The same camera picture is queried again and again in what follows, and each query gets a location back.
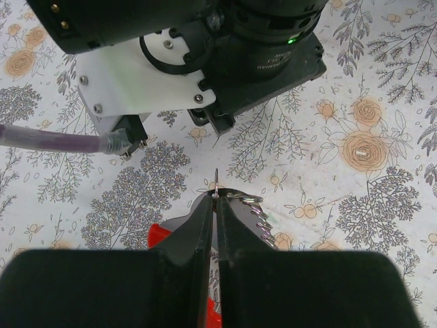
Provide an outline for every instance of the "white patterned fabric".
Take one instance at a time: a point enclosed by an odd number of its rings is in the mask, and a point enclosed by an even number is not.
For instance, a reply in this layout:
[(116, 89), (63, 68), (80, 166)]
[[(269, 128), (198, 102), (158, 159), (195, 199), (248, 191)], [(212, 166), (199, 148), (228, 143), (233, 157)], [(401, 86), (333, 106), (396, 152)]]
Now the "white patterned fabric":
[[(0, 148), (0, 268), (32, 248), (146, 249), (150, 225), (188, 213), (217, 167), (221, 186), (264, 197), (280, 249), (382, 252), (422, 327), (437, 327), (435, 6), (330, 0), (315, 31), (326, 74), (219, 140), (173, 111), (145, 121), (152, 140), (129, 162)], [(0, 0), (0, 33), (0, 123), (95, 133), (75, 56), (23, 0)]]

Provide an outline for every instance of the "metal keychain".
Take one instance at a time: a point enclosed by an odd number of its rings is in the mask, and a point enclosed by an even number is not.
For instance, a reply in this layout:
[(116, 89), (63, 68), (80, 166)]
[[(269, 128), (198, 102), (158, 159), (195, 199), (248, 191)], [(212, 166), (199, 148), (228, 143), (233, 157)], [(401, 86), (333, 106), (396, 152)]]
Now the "metal keychain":
[(244, 205), (251, 208), (251, 213), (253, 215), (256, 215), (261, 220), (261, 222), (256, 223), (256, 226), (264, 231), (264, 233), (261, 235), (261, 239), (274, 249), (278, 249), (278, 247), (274, 244), (275, 239), (271, 232), (273, 227), (270, 223), (267, 222), (268, 215), (264, 213), (261, 206), (259, 205), (259, 203), (263, 201), (263, 198), (256, 195), (249, 195), (247, 193), (228, 193), (227, 197), (236, 198), (240, 200), (240, 202), (242, 202)]

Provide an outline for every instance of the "black mount plate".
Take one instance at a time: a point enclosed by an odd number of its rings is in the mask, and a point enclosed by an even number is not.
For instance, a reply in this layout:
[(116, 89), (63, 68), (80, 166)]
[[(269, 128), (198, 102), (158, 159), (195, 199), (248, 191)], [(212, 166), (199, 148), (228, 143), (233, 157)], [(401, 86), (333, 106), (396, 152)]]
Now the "black mount plate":
[[(203, 43), (199, 42), (201, 38), (198, 23), (171, 29), (170, 36), (184, 38), (190, 49), (190, 53), (184, 57), (186, 62), (187, 59), (202, 54)], [(193, 122), (197, 126), (211, 123), (216, 134), (220, 136), (232, 129), (235, 116), (326, 72), (326, 66), (322, 61), (323, 47), (314, 33), (296, 47), (290, 62), (279, 75), (269, 81), (252, 83), (224, 72), (223, 65), (219, 62), (220, 48), (214, 50), (210, 60), (202, 68), (205, 79), (199, 83), (199, 87), (201, 90), (212, 89), (217, 100), (202, 110), (188, 110)]]

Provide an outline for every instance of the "metal bolt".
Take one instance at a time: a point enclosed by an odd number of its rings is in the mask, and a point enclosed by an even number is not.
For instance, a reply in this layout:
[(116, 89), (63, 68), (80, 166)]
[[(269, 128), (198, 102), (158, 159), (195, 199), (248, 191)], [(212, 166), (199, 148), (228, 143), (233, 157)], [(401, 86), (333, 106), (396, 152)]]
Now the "metal bolt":
[(138, 148), (139, 148), (139, 149), (144, 149), (144, 148), (146, 148), (146, 147), (147, 147), (147, 142), (146, 142), (146, 140), (141, 140), (141, 141), (139, 142)]
[(129, 161), (132, 158), (132, 155), (129, 154), (129, 152), (125, 152), (123, 155), (120, 156), (120, 159), (123, 161)]
[(59, 7), (56, 4), (52, 4), (52, 6), (50, 7), (50, 9), (52, 9), (52, 12), (57, 13), (59, 12)]
[(63, 29), (69, 29), (70, 28), (69, 24), (66, 21), (64, 21), (64, 20), (61, 21), (61, 27)]
[(173, 49), (173, 43), (170, 40), (165, 40), (164, 47), (166, 47), (167, 49)]
[(96, 104), (93, 106), (93, 111), (96, 114), (101, 114), (103, 112), (103, 107), (101, 104)]
[(79, 77), (79, 83), (81, 85), (88, 85), (88, 77), (86, 77), (85, 75)]
[(201, 104), (203, 102), (203, 96), (201, 94), (196, 94), (194, 96), (194, 101), (198, 104)]

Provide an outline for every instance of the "red plastic part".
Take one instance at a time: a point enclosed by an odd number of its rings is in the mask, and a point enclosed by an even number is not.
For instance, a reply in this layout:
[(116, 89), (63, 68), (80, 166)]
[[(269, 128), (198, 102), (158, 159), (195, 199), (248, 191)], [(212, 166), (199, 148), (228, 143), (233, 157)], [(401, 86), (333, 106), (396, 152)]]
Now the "red plastic part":
[(160, 227), (157, 223), (152, 224), (149, 230), (149, 235), (147, 236), (147, 246), (149, 246), (149, 248), (154, 247), (166, 237), (170, 236), (170, 234), (170, 230)]
[[(149, 235), (147, 236), (147, 245), (149, 248), (154, 247), (159, 242), (170, 236), (171, 231), (164, 229), (159, 224), (154, 223), (150, 227)], [(221, 315), (214, 311), (215, 302), (208, 297), (206, 328), (221, 328)]]

